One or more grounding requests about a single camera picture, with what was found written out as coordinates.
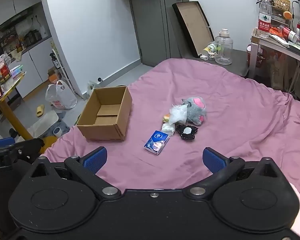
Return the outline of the grey door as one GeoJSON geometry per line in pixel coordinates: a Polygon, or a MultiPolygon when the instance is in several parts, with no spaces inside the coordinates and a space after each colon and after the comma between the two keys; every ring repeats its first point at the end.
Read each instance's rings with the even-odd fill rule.
{"type": "Polygon", "coordinates": [[[141,62],[156,66],[169,58],[181,58],[180,28],[174,3],[189,0],[129,0],[141,62]]]}

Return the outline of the white tissue wad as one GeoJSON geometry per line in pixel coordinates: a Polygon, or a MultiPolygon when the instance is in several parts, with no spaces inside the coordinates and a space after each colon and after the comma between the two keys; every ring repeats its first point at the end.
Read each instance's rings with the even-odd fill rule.
{"type": "Polygon", "coordinates": [[[175,124],[171,124],[170,125],[168,122],[167,123],[163,123],[162,127],[161,127],[161,131],[163,133],[168,134],[169,136],[172,136],[175,133],[175,124]]]}

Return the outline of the open cardboard box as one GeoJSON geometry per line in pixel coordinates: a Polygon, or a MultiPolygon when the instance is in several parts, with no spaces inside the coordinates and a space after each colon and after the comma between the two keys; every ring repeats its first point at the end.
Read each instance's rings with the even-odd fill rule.
{"type": "Polygon", "coordinates": [[[77,127],[93,141],[124,141],[132,97],[126,86],[96,88],[91,93],[77,127]]]}

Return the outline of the white tray lid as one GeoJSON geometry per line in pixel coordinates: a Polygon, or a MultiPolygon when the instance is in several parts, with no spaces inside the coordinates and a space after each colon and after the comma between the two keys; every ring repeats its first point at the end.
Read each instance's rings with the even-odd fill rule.
{"type": "Polygon", "coordinates": [[[54,110],[51,110],[41,116],[39,120],[34,123],[27,131],[32,135],[34,138],[38,138],[42,136],[50,127],[52,127],[57,121],[59,117],[54,110]]]}

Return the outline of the blue tissue pack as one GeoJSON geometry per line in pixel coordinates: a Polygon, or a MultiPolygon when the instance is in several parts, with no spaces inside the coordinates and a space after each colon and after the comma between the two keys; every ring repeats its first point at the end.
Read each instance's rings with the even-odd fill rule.
{"type": "Polygon", "coordinates": [[[159,155],[169,139],[170,136],[167,133],[155,131],[145,143],[144,149],[154,155],[159,155]]]}

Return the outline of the plush hamburger toy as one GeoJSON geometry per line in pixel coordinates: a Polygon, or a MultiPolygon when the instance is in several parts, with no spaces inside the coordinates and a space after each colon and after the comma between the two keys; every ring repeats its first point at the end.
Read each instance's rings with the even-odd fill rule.
{"type": "Polygon", "coordinates": [[[170,120],[170,114],[166,114],[166,115],[163,116],[162,121],[163,121],[164,123],[169,122],[169,120],[170,120]]]}

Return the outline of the large clear water jug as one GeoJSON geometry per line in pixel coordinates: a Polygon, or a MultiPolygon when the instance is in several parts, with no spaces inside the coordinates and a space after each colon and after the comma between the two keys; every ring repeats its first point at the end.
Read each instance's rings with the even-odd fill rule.
{"type": "Polygon", "coordinates": [[[233,40],[228,29],[223,28],[219,31],[219,35],[215,38],[215,44],[215,61],[224,66],[232,64],[233,40]]]}

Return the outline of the yellow slipper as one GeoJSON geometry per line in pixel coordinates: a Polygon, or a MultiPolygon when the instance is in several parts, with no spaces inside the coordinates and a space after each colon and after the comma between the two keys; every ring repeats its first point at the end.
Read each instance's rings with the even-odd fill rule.
{"type": "Polygon", "coordinates": [[[39,105],[36,109],[36,116],[39,118],[44,114],[45,106],[43,104],[39,105]]]}

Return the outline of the black lace patch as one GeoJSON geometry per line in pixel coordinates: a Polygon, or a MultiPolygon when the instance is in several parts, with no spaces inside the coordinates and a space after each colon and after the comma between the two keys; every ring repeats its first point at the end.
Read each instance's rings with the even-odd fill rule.
{"type": "Polygon", "coordinates": [[[176,132],[180,135],[181,139],[193,141],[198,132],[198,128],[191,125],[178,125],[176,127],[176,132]]]}

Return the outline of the water bottle red label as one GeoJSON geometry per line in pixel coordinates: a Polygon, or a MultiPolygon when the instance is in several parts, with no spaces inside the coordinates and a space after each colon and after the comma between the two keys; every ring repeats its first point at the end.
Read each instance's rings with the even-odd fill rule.
{"type": "Polygon", "coordinates": [[[272,8],[270,0],[262,0],[258,12],[257,35],[261,38],[268,38],[271,28],[272,8]]]}

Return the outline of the clear plastic bag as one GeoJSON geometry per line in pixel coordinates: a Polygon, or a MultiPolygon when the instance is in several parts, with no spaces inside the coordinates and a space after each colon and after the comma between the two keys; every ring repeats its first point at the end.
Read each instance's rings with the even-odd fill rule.
{"type": "Polygon", "coordinates": [[[186,124],[187,121],[187,106],[175,105],[170,109],[170,117],[168,123],[170,125],[180,123],[186,124]]]}

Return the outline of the white plastic shopping bag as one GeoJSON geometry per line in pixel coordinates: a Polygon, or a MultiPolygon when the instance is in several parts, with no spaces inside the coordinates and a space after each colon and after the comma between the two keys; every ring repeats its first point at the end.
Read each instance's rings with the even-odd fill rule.
{"type": "Polygon", "coordinates": [[[69,86],[62,80],[48,85],[45,99],[57,109],[73,109],[77,105],[77,98],[69,86]]]}

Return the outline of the grey pink plush paw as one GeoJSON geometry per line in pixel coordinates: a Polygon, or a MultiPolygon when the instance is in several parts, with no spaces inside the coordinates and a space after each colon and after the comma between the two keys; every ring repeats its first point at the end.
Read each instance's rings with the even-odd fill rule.
{"type": "Polygon", "coordinates": [[[183,105],[187,106],[187,122],[195,126],[201,126],[206,119],[206,106],[200,96],[190,97],[183,100],[183,105]]]}

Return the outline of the white yellow jar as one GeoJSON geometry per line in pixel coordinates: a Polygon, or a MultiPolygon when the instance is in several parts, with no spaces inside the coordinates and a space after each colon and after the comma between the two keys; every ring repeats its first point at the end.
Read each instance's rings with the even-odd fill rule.
{"type": "Polygon", "coordinates": [[[216,44],[215,42],[210,42],[202,51],[202,55],[214,55],[216,53],[216,44]]]}

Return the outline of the black framed board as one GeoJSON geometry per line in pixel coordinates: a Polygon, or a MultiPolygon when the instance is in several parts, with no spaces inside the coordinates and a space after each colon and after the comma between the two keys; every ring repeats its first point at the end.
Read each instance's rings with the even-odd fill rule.
{"type": "Polygon", "coordinates": [[[191,55],[200,58],[202,51],[215,40],[207,17],[198,1],[172,5],[191,55]]]}

